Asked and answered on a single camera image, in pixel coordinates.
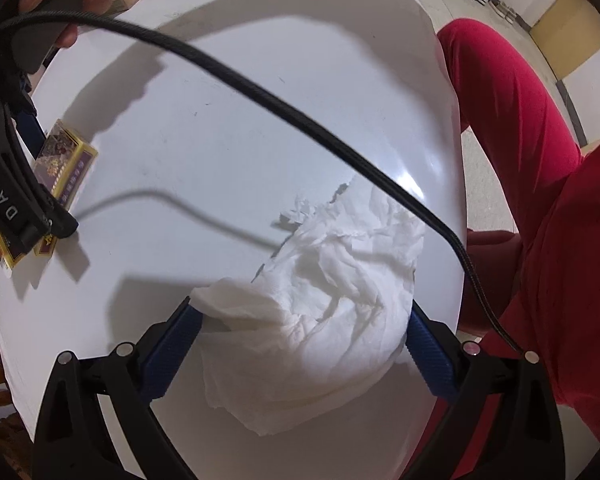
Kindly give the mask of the person left hand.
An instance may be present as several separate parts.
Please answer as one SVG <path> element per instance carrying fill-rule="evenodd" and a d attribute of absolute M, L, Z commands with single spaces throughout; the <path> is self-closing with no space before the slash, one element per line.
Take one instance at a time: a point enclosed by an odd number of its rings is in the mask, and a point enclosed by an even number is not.
<path fill-rule="evenodd" d="M 518 233 L 469 230 L 467 251 L 483 284 L 513 286 L 522 254 Z"/>

